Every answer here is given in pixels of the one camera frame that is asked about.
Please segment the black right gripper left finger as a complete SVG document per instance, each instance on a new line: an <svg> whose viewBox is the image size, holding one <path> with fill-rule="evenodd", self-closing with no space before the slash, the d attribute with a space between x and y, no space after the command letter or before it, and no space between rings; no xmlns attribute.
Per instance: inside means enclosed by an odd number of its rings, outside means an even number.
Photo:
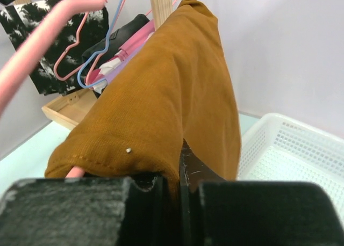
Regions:
<svg viewBox="0 0 344 246"><path fill-rule="evenodd" d="M166 180L22 179L1 198L1 245L180 245Z"/></svg>

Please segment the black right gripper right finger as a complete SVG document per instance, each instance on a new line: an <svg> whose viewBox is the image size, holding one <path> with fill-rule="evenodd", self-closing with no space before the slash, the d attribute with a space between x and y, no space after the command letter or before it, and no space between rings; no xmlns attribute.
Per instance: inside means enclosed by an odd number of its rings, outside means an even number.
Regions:
<svg viewBox="0 0 344 246"><path fill-rule="evenodd" d="M326 192L308 182L229 182L184 142L180 154L184 245L343 245Z"/></svg>

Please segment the mustard brown trousers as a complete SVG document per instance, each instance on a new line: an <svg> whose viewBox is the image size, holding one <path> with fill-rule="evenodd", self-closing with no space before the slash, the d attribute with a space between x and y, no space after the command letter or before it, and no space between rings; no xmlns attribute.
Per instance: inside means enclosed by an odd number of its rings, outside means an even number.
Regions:
<svg viewBox="0 0 344 246"><path fill-rule="evenodd" d="M173 197L183 143L222 178L237 176L241 134L218 20L183 0L110 82L49 158L46 178L73 167L100 177L157 172Z"/></svg>

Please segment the pink trouser hanger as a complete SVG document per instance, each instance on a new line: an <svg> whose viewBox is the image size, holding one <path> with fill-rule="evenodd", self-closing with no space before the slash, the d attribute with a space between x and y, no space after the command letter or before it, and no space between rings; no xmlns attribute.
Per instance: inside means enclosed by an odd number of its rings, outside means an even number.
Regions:
<svg viewBox="0 0 344 246"><path fill-rule="evenodd" d="M1 113L73 15L97 11L106 0L62 0L28 36L1 69Z"/></svg>

